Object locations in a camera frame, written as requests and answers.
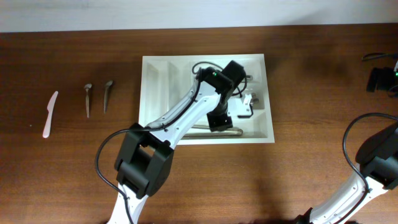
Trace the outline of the steel table knife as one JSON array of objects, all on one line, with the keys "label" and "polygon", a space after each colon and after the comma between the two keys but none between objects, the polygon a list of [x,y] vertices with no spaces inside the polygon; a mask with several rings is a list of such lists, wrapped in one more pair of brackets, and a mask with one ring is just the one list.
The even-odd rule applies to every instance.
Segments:
[{"label": "steel table knife", "polygon": [[184,138],[215,138],[226,136],[242,136],[244,131],[240,128],[228,128],[224,131],[210,131],[210,128],[205,125],[194,125]]}]

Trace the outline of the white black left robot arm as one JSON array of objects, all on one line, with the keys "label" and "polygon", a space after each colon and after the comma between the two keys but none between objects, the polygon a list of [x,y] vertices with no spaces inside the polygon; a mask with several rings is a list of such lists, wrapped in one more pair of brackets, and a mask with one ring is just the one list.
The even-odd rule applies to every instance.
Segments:
[{"label": "white black left robot arm", "polygon": [[232,60],[222,70],[200,68],[195,75],[191,89],[166,114],[122,130],[114,163],[118,197],[110,223],[137,223],[146,200],[167,180],[177,143],[199,119],[207,117],[211,132],[232,128],[228,100],[246,78],[243,66]]}]

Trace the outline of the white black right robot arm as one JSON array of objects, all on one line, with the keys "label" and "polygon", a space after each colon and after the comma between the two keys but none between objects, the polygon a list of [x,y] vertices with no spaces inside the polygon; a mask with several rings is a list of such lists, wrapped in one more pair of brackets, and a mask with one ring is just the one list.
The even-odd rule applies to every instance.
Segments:
[{"label": "white black right robot arm", "polygon": [[[391,119],[394,123],[365,140],[352,162],[346,148],[348,134],[358,121],[370,117]],[[353,173],[328,200],[297,216],[294,223],[349,223],[371,200],[397,188],[397,116],[385,113],[358,116],[345,130],[342,151]]]}]

